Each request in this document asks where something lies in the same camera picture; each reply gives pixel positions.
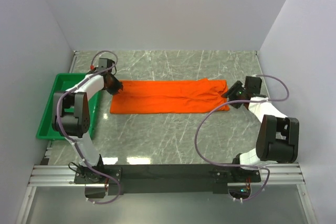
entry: green tray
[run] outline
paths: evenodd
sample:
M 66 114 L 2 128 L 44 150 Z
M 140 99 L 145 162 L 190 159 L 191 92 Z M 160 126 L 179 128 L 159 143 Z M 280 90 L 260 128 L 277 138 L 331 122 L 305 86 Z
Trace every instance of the green tray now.
M 52 90 L 44 109 L 43 117 L 40 122 L 40 126 L 38 127 L 38 131 L 36 133 L 36 138 L 38 139 L 47 139 L 47 140 L 64 140 L 65 138 L 61 136 L 57 131 L 54 131 L 51 127 L 51 118 L 52 118 L 52 107 L 53 107 L 53 95 L 56 91 L 65 91 L 75 84 L 84 79 L 85 73 L 59 73 L 56 75 L 54 85 L 52 86 Z M 100 98 L 100 92 L 96 93 L 89 101 L 89 110 L 90 110 L 90 127 L 89 134 L 92 137 L 93 132 L 95 131 L 95 121 L 97 108 Z

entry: white backdrop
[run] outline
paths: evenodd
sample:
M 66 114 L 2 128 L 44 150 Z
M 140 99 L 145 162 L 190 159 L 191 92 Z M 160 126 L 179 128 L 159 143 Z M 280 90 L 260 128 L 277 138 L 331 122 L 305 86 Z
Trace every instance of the white backdrop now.
M 14 223 L 34 164 L 35 139 L 55 75 L 71 51 L 45 0 L 0 0 L 0 216 Z
M 75 50 L 258 50 L 285 0 L 47 2 Z
M 276 106 L 300 121 L 299 162 L 320 223 L 335 223 L 336 0 L 287 0 L 260 51 L 264 73 L 289 87 Z M 268 82 L 271 97 L 283 94 Z

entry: floor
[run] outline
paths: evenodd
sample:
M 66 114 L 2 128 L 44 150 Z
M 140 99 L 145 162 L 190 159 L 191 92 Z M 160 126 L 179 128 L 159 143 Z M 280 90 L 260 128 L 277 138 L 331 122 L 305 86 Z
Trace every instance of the floor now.
M 73 72 L 87 72 L 96 51 L 80 51 Z M 229 85 L 260 74 L 255 51 L 117 51 L 119 80 L 225 79 Z M 110 114 L 111 95 L 101 91 L 92 142 L 105 164 L 203 163 L 193 138 L 204 114 Z M 262 94 L 267 94 L 263 84 Z M 255 147 L 260 123 L 245 108 L 217 112 L 201 128 L 200 150 L 216 162 L 231 163 L 238 153 Z M 77 160 L 70 144 L 54 141 L 49 165 Z

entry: purple cable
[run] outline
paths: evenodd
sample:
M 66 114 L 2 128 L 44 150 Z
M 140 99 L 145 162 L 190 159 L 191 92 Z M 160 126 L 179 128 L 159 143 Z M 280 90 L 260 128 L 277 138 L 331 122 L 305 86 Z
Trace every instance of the purple cable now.
M 111 203 L 111 202 L 115 201 L 115 200 L 120 196 L 120 194 L 121 194 L 121 185 L 120 185 L 120 183 L 119 183 L 119 181 L 118 181 L 117 179 L 115 179 L 115 178 L 113 178 L 113 177 L 111 177 L 111 176 L 109 176 L 109 175 L 107 175 L 107 174 L 105 174 L 105 173 L 101 173 L 101 172 L 98 171 L 98 170 L 95 170 L 95 169 L 92 168 L 92 166 L 86 161 L 86 159 L 85 159 L 83 153 L 81 152 L 80 148 L 79 148 L 78 145 L 77 145 L 77 141 L 74 140 L 72 137 L 70 137 L 70 136 L 65 132 L 65 130 L 64 130 L 64 127 L 63 127 L 63 125 L 62 125 L 62 121 L 61 121 L 61 117 L 60 117 L 60 114 L 61 114 L 61 106 L 60 106 L 60 104 L 61 104 L 61 101 L 63 100 L 64 97 L 66 97 L 68 94 L 73 93 L 74 91 L 76 91 L 77 89 L 79 89 L 80 87 L 82 87 L 82 86 L 83 86 L 86 82 L 88 82 L 92 77 L 97 76 L 97 75 L 99 75 L 99 74 L 101 74 L 101 73 L 107 72 L 107 71 L 109 71 L 109 70 L 111 70 L 111 69 L 113 69 L 113 68 L 115 67 L 115 65 L 116 65 L 117 62 L 118 62 L 118 56 L 117 56 L 114 52 L 112 52 L 112 51 L 108 51 L 108 50 L 104 50 L 104 51 L 100 51 L 100 52 L 96 53 L 95 56 L 94 56 L 93 59 L 92 59 L 91 64 L 93 64 L 93 61 L 94 61 L 94 59 L 95 59 L 97 56 L 103 54 L 104 52 L 109 52 L 110 54 L 113 54 L 113 55 L 115 56 L 115 58 L 116 58 L 116 59 L 115 59 L 115 60 L 116 60 L 116 61 L 115 61 L 115 64 L 113 64 L 111 67 L 109 67 L 109 68 L 107 68 L 107 69 L 104 69 L 104 70 L 101 70 L 101 71 L 99 71 L 99 72 L 97 72 L 97 73 L 94 73 L 93 75 L 91 75 L 91 76 L 85 78 L 84 80 L 82 80 L 80 83 L 78 83 L 78 84 L 77 84 L 75 87 L 73 87 L 72 89 L 66 91 L 66 92 L 59 98 L 59 100 L 58 100 L 58 102 L 57 102 L 57 109 L 56 109 L 56 114 L 57 114 L 57 119 L 56 119 L 56 120 L 57 120 L 59 129 L 61 130 L 63 136 L 64 136 L 64 137 L 65 137 L 71 144 L 72 144 L 72 143 L 75 144 L 75 149 L 76 149 L 76 151 L 77 151 L 79 157 L 83 160 L 84 164 L 85 164 L 91 171 L 93 171 L 94 173 L 99 174 L 99 175 L 101 175 L 101 176 L 104 176 L 104 177 L 106 177 L 106 178 L 108 178 L 108 179 L 114 181 L 114 182 L 118 185 L 118 193 L 117 193 L 117 195 L 116 195 L 113 199 L 111 199 L 111 200 L 104 201 L 104 202 L 99 202 L 99 201 L 94 201 L 94 200 L 92 200 L 92 199 L 88 199 L 90 202 L 92 202 L 92 203 L 94 203 L 94 204 L 98 204 L 98 205 L 104 205 L 104 204 L 108 204 L 108 203 Z
M 235 164 L 225 164 L 225 163 L 217 163 L 217 162 L 213 162 L 209 159 L 207 159 L 205 156 L 203 156 L 200 152 L 200 150 L 198 149 L 197 146 L 197 137 L 198 137 L 198 133 L 200 131 L 201 126 L 203 125 L 203 123 L 209 118 L 209 116 L 211 116 L 214 112 L 216 112 L 218 109 L 220 109 L 221 107 L 225 106 L 225 105 L 229 105 L 229 104 L 234 104 L 234 103 L 263 103 L 263 102 L 267 102 L 267 101 L 285 101 L 288 99 L 289 97 L 289 90 L 287 88 L 287 86 L 285 85 L 285 83 L 283 81 L 281 81 L 280 79 L 273 77 L 273 76 L 269 76 L 269 75 L 263 75 L 263 74 L 259 74 L 257 75 L 257 77 L 270 77 L 272 79 L 275 79 L 277 81 L 279 81 L 286 89 L 287 92 L 287 96 L 283 99 L 265 99 L 262 101 L 250 101 L 250 100 L 235 100 L 235 101 L 228 101 L 225 102 L 219 106 L 217 106 L 216 108 L 214 108 L 213 110 L 211 110 L 208 115 L 206 115 L 206 117 L 201 121 L 201 123 L 198 125 L 196 133 L 195 133 L 195 139 L 194 139 L 194 144 L 195 144 L 195 149 L 196 152 L 198 153 L 198 155 L 201 157 L 201 159 L 203 159 L 204 161 L 208 162 L 209 164 L 212 165 L 216 165 L 216 166 L 222 166 L 222 167 L 245 167 L 245 168 L 252 168 L 252 169 L 261 169 L 261 170 L 266 170 L 267 171 L 267 177 L 263 183 L 263 185 L 261 186 L 261 188 L 253 195 L 251 195 L 250 197 L 248 197 L 247 199 L 243 199 L 243 201 L 248 201 L 253 199 L 254 197 L 256 197 L 257 195 L 259 195 L 262 190 L 266 187 L 266 184 L 268 182 L 269 179 L 269 175 L 270 175 L 270 170 L 266 167 L 258 167 L 258 166 L 254 166 L 254 165 L 235 165 Z

